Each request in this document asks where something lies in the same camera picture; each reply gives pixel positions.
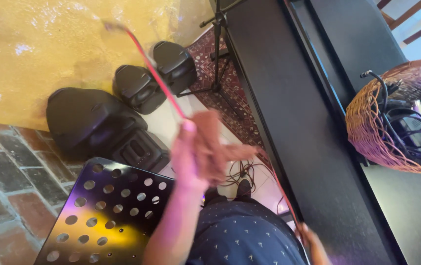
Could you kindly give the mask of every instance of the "black speaker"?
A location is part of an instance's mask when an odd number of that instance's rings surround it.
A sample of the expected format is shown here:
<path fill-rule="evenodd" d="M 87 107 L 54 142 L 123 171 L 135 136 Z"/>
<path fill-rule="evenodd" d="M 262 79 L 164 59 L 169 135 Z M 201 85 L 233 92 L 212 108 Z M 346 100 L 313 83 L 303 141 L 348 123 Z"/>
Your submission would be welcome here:
<path fill-rule="evenodd" d="M 166 100 L 149 70 L 139 66 L 123 65 L 116 70 L 113 93 L 142 114 L 150 114 Z"/>
<path fill-rule="evenodd" d="M 153 58 L 173 94 L 183 92 L 196 81 L 194 59 L 183 46 L 162 40 L 153 48 Z"/>
<path fill-rule="evenodd" d="M 55 143 L 78 159 L 108 158 L 125 136 L 148 128 L 137 112 L 102 90 L 59 89 L 50 95 L 46 112 Z"/>
<path fill-rule="evenodd" d="M 153 173 L 169 163 L 169 149 L 153 133 L 136 129 L 118 144 L 112 159 Z"/>

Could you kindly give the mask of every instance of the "perforated music stand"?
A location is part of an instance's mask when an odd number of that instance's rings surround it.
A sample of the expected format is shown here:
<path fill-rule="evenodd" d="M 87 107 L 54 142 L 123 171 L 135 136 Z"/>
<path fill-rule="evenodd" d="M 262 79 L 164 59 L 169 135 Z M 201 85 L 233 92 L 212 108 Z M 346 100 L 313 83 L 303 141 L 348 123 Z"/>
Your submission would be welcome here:
<path fill-rule="evenodd" d="M 34 264 L 141 264 L 173 184 L 111 160 L 88 160 Z"/>

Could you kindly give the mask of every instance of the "rug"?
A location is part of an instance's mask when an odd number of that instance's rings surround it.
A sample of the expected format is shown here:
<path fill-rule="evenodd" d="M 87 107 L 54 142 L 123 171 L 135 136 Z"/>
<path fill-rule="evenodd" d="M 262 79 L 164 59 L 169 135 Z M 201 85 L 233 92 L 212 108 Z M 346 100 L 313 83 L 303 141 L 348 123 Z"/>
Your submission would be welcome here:
<path fill-rule="evenodd" d="M 224 40 L 220 39 L 220 49 L 226 48 Z M 202 35 L 200 39 L 187 47 L 188 52 L 194 58 L 197 68 L 197 81 L 189 88 L 191 91 L 210 88 L 214 81 L 215 64 L 210 59 L 210 54 L 215 51 L 214 31 L 211 29 Z M 224 67 L 225 58 L 219 60 L 219 75 L 221 69 Z M 228 64 L 224 76 L 220 81 L 222 91 L 225 93 L 234 110 L 243 116 L 243 120 L 233 112 L 231 107 L 227 104 L 225 99 L 218 93 L 197 93 L 195 96 L 207 108 L 219 109 L 222 113 L 222 122 L 225 126 L 237 136 L 243 143 L 259 146 L 264 150 L 263 154 L 258 154 L 258 158 L 271 167 L 270 162 L 265 153 L 266 148 L 256 126 L 255 119 L 248 106 L 243 88 L 238 81 L 237 72 L 233 62 Z"/>

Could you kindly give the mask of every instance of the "brown cloth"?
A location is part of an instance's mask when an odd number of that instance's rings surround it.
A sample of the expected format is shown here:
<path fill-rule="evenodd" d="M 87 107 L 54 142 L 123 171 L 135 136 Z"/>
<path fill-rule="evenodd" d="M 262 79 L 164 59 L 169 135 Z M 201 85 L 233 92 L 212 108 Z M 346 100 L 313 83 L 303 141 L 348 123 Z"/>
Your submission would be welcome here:
<path fill-rule="evenodd" d="M 199 176 L 208 179 L 211 186 L 225 181 L 227 161 L 251 159 L 258 153 L 247 144 L 220 144 L 220 114 L 214 109 L 197 112 L 190 120 L 197 127 L 194 150 Z"/>

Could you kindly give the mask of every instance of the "hand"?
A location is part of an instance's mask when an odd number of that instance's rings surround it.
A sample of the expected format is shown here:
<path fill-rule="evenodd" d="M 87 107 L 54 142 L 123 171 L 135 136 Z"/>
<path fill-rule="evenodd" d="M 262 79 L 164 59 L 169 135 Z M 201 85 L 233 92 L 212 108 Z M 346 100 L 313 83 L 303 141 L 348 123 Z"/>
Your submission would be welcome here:
<path fill-rule="evenodd" d="M 176 172 L 176 185 L 184 190 L 193 190 L 204 194 L 209 182 L 197 176 L 197 165 L 194 154 L 194 137 L 196 124 L 184 120 L 179 128 L 178 137 L 171 148 L 171 165 Z"/>
<path fill-rule="evenodd" d="M 304 247 L 310 248 L 313 265 L 331 265 L 325 248 L 318 235 L 312 231 L 305 223 L 300 224 L 300 229 L 296 230 L 296 236 L 304 239 Z"/>

